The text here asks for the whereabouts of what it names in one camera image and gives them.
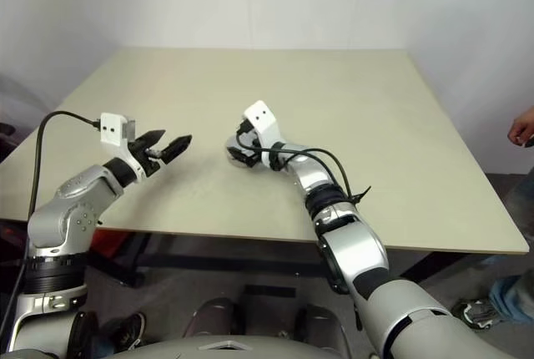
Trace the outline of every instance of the table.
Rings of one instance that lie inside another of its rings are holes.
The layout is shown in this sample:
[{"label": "table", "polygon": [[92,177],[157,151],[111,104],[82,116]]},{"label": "table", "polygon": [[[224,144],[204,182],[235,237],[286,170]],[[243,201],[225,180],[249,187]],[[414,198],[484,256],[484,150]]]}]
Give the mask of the table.
[{"label": "table", "polygon": [[[226,139],[263,99],[287,140],[334,152],[360,212],[386,247],[520,254],[528,247],[436,96],[404,51],[243,51],[125,48],[60,109],[136,119],[137,135],[167,129],[189,150],[125,195],[109,229],[315,240],[289,177],[229,164]],[[85,124],[47,127],[38,202],[68,177],[109,157]],[[0,164],[0,217],[24,220],[35,133]]]}]

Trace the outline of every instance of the person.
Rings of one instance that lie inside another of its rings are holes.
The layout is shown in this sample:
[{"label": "person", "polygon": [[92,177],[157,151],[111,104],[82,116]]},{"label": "person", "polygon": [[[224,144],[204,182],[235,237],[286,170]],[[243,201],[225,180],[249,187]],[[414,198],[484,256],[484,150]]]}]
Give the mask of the person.
[{"label": "person", "polygon": [[141,338],[146,324],[146,316],[136,312],[121,321],[111,321],[104,325],[100,333],[93,338],[92,357],[100,359],[142,346]]},{"label": "person", "polygon": [[[534,142],[534,106],[517,117],[508,132],[508,139],[517,146]],[[534,246],[534,168],[504,199],[512,219],[526,242]],[[489,295],[460,301],[451,310],[470,328],[487,330],[502,321],[534,323],[534,269],[518,276],[497,280]]]}]

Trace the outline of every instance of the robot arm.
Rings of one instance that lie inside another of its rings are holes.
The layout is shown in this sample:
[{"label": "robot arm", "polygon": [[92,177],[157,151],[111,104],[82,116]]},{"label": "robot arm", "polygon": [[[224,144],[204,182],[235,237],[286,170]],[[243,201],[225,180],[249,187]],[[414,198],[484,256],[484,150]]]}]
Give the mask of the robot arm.
[{"label": "robot arm", "polygon": [[244,112],[237,134],[227,143],[233,159],[249,167],[261,162],[294,178],[330,270],[330,286],[350,294],[380,357],[510,358],[478,338],[417,284],[390,275],[379,237],[329,171],[309,156],[295,155],[305,149],[285,142],[262,101]]},{"label": "robot arm", "polygon": [[146,180],[160,168],[158,160],[169,163],[191,141],[187,135],[163,151],[152,150],[165,131],[135,138],[134,121],[109,113],[102,114],[100,131],[104,148],[115,157],[66,181],[28,222],[27,271],[8,351],[31,348],[64,358],[87,345],[92,319],[78,308],[87,297],[86,252],[100,215],[123,188]]}]

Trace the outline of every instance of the human hand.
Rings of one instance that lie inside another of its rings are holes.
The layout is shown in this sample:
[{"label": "human hand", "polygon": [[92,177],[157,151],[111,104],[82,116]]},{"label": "human hand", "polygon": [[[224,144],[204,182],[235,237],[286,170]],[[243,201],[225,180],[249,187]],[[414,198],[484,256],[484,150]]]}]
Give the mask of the human hand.
[{"label": "human hand", "polygon": [[514,119],[508,139],[517,146],[522,146],[534,135],[534,106]]}]

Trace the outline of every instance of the sneaker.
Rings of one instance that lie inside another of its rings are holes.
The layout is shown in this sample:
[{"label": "sneaker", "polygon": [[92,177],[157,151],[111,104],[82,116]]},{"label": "sneaker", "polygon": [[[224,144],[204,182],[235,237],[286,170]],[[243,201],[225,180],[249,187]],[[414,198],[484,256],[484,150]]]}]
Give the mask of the sneaker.
[{"label": "sneaker", "polygon": [[138,346],[141,343],[146,324],[146,316],[141,312],[133,313],[130,317],[122,320],[113,334],[109,336],[115,345],[115,353],[131,351]]},{"label": "sneaker", "polygon": [[499,312],[487,298],[460,301],[454,305],[451,313],[474,330],[489,330],[503,321]]}]

